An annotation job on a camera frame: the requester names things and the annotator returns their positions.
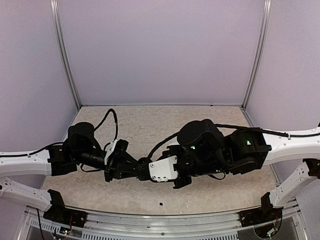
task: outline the black clamp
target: black clamp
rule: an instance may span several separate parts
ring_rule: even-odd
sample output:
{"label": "black clamp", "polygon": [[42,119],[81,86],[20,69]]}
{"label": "black clamp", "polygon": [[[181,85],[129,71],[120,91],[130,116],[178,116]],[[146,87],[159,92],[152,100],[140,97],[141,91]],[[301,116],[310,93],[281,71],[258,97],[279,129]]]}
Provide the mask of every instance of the black clamp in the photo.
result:
{"label": "black clamp", "polygon": [[70,209],[65,207],[65,203],[60,192],[49,189],[52,206],[44,212],[43,218],[53,222],[83,228],[87,220],[85,211]]}
{"label": "black clamp", "polygon": [[306,158],[306,159],[303,159],[302,161],[305,162],[309,168],[308,175],[314,176],[320,179],[320,160],[313,159],[313,158]]}
{"label": "black clamp", "polygon": [[269,198],[270,192],[261,197],[261,206],[239,212],[241,226],[248,227],[252,225],[263,224],[282,218],[281,208],[274,208]]}

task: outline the lavender wall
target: lavender wall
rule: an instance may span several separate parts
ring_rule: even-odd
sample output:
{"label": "lavender wall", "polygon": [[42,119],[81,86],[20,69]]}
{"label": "lavender wall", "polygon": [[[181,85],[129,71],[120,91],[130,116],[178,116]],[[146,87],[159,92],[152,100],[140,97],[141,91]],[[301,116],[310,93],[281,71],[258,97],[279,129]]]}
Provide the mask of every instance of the lavender wall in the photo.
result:
{"label": "lavender wall", "polygon": [[[254,125],[305,130],[320,122],[320,1],[272,0],[266,42],[248,106]],[[286,179],[299,160],[278,163]],[[320,236],[320,182],[297,196],[311,239]]]}
{"label": "lavender wall", "polygon": [[263,0],[59,1],[84,105],[240,105]]}
{"label": "lavender wall", "polygon": [[[0,1],[0,152],[60,141],[76,114],[50,1]],[[15,178],[40,187],[38,175]],[[0,200],[0,239],[12,240],[25,206]]]}

